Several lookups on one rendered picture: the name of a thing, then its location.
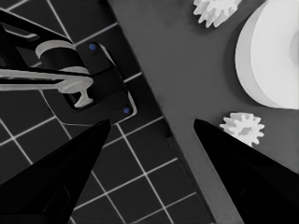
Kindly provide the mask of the small white toothed gear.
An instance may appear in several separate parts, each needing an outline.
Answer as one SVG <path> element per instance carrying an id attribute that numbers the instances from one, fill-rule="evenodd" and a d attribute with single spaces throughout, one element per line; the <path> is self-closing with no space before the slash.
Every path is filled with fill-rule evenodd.
<path id="1" fill-rule="evenodd" d="M 224 132 L 251 147 L 252 145 L 259 145 L 260 138 L 264 137 L 262 132 L 264 125 L 261 120 L 252 113 L 231 113 L 229 117 L 223 118 L 220 127 Z"/>
<path id="2" fill-rule="evenodd" d="M 242 0 L 193 0 L 198 16 L 198 23 L 206 23 L 206 28 L 213 25 L 215 28 L 226 22 L 236 11 Z"/>

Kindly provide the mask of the dark robot body block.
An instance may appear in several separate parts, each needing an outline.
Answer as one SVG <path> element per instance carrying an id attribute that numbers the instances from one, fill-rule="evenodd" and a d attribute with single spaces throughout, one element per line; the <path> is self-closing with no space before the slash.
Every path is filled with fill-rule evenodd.
<path id="1" fill-rule="evenodd" d="M 65 125 L 119 123 L 137 113 L 108 50 L 95 45 L 102 70 L 91 73 L 64 35 L 0 7 L 0 91 L 42 91 Z"/>

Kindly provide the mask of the large thick white disc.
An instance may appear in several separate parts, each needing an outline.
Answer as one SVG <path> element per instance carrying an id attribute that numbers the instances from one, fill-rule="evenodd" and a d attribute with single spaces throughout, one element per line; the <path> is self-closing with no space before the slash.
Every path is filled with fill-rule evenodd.
<path id="1" fill-rule="evenodd" d="M 257 103 L 299 110 L 299 0 L 267 0 L 243 26 L 235 69 L 244 91 Z"/>

